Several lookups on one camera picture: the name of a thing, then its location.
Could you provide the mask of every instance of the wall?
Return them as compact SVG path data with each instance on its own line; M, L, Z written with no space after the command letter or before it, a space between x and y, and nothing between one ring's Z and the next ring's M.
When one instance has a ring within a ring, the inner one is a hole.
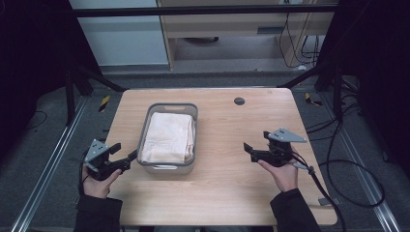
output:
M74 9L156 7L155 0L70 0ZM79 18L100 66L167 65L158 16Z

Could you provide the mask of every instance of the person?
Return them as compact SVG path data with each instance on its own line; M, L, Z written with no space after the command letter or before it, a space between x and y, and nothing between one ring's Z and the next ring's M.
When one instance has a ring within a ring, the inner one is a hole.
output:
M278 232L320 231L319 225L298 189L298 168L293 165L294 160L282 167L274 167L264 160L259 160L258 163L272 174L281 191L271 201L271 207L278 223ZM101 182L88 177L85 166L82 170L84 194L79 197L76 205L74 232L119 231L122 201L107 196L110 185L121 174L121 170L115 171L108 179Z

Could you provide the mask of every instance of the sleeve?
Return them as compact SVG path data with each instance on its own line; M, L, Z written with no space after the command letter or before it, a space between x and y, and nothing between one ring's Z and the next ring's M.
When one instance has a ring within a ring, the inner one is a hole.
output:
M295 188L282 192L271 201L278 232L321 231L301 192Z
M76 205L74 232L119 231L122 206L121 200L81 195Z

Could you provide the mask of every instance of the wooden table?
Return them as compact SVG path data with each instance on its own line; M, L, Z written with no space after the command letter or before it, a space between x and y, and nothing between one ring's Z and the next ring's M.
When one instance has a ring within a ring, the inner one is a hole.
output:
M237 105L241 97L245 104ZM263 131L287 128L307 137L288 89L151 89L124 93L106 144L121 142L111 160L136 149L149 106L156 102L191 102L198 107L196 160L188 175L149 174L136 161L112 185L110 197L124 201L124 225L275 225L270 201L279 193L274 179L244 151L247 142L267 150ZM323 178L309 143L297 151ZM319 224L337 221L332 207L321 207L322 194L306 171L299 188Z

